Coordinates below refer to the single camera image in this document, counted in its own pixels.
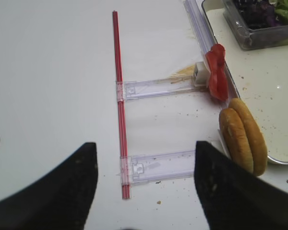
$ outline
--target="sesame-free bun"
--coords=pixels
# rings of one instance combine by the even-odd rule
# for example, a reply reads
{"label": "sesame-free bun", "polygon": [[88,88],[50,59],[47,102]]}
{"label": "sesame-free bun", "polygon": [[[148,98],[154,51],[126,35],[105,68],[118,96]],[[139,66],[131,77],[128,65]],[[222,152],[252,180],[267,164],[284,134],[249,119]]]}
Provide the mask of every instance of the sesame-free bun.
{"label": "sesame-free bun", "polygon": [[254,161],[253,174],[255,176],[262,175],[267,167],[268,161],[268,152],[264,137],[251,112],[242,100],[234,98],[230,101],[228,107],[238,113],[243,123]]}
{"label": "sesame-free bun", "polygon": [[232,160],[253,173],[253,156],[238,113],[232,108],[223,109],[219,115],[219,125]]}

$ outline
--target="tomato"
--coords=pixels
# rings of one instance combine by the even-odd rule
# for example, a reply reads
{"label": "tomato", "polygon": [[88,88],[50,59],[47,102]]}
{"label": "tomato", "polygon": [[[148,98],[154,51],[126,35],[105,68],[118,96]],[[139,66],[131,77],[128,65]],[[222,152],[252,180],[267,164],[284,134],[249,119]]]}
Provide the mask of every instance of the tomato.
{"label": "tomato", "polygon": [[211,72],[208,84],[210,94],[221,101],[226,101],[228,99],[228,83],[224,73],[225,49],[222,45],[216,44],[205,56]]}

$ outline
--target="white table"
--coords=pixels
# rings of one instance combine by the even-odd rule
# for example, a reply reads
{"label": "white table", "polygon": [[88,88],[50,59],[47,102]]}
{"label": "white table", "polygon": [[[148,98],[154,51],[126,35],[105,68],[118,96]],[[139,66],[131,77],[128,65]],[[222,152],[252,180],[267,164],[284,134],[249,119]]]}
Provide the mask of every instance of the white table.
{"label": "white table", "polygon": [[[125,80],[167,77],[200,59],[181,0],[0,0],[0,200],[94,141],[99,181],[85,229],[206,230],[192,178],[135,186],[131,200],[121,199],[113,10]],[[185,101],[177,102],[179,110],[187,113],[191,97],[179,97]],[[160,110],[154,113],[171,99],[155,99],[150,105]],[[127,119],[146,110],[128,113],[127,106]],[[194,147],[198,131],[182,136],[179,126],[174,130],[171,145],[148,149]],[[131,140],[130,154],[136,149]],[[270,165],[263,179],[288,191],[288,166]]]}

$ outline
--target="bread roll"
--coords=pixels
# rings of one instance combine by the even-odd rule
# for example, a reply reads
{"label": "bread roll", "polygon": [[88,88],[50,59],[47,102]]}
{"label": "bread roll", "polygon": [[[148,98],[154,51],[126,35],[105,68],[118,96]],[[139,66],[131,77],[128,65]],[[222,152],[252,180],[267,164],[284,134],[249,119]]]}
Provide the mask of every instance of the bread roll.
{"label": "bread roll", "polygon": [[234,109],[223,109],[219,115],[219,125],[232,160],[246,171],[253,173],[253,156],[243,127]]}
{"label": "bread roll", "polygon": [[254,161],[253,174],[259,176],[264,173],[268,161],[268,152],[264,137],[251,112],[242,100],[234,98],[230,101],[228,107],[234,109],[243,122]]}

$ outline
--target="red straw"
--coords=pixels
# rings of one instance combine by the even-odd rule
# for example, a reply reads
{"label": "red straw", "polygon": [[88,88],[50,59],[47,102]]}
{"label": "red straw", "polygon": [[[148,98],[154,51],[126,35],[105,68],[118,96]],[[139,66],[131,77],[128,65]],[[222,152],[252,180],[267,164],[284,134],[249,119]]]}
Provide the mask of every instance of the red straw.
{"label": "red straw", "polygon": [[[120,61],[120,32],[119,20],[117,11],[113,11],[113,33],[114,33],[114,48],[115,48],[115,67],[116,67],[116,82],[123,82]],[[123,100],[118,100],[119,110],[119,130],[120,130],[120,157],[127,157],[127,138],[126,138],[126,122],[125,122],[125,104]],[[122,186],[122,198],[130,198],[130,185]]]}

